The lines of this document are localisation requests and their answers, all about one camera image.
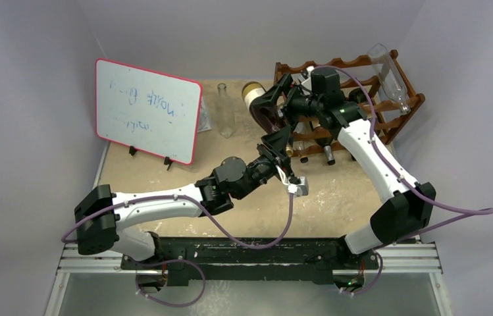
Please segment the clear slim glass bottle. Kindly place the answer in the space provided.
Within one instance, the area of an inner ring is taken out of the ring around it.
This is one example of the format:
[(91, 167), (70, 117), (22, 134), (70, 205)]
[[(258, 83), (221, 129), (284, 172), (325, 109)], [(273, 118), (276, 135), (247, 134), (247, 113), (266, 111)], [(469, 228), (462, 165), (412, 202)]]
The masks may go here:
[(228, 94), (225, 83), (219, 83), (217, 91), (218, 96), (215, 101), (217, 129), (220, 135), (229, 138), (236, 131), (233, 100)]

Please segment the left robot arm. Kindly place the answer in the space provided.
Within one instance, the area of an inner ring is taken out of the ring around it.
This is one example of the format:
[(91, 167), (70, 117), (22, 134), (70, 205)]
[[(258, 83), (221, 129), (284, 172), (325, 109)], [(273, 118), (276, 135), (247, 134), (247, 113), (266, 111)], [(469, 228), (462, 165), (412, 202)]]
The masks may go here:
[(163, 262), (159, 237), (142, 232), (142, 223), (177, 217), (214, 217), (233, 208), (271, 178), (277, 177), (296, 193), (286, 146), (292, 142), (289, 126), (267, 134), (257, 145), (258, 158), (245, 163), (228, 157), (211, 174), (193, 184), (172, 190), (125, 194), (98, 185), (75, 207), (74, 243), (80, 255), (116, 251), (139, 261), (146, 269)]

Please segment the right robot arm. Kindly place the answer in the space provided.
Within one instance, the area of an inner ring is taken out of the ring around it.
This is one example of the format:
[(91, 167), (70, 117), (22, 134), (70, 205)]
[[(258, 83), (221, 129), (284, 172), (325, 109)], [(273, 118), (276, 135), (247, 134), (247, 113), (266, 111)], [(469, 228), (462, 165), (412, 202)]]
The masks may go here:
[(348, 100), (340, 87), (341, 69), (316, 66), (295, 84), (285, 74), (271, 89), (249, 82), (242, 88), (254, 121), (268, 134), (293, 132), (301, 117), (316, 118), (331, 138), (347, 149), (375, 186), (382, 206), (363, 228), (340, 238), (336, 258), (352, 268), (363, 253), (410, 238), (430, 222), (436, 190), (421, 183), (394, 159), (377, 137), (374, 121)]

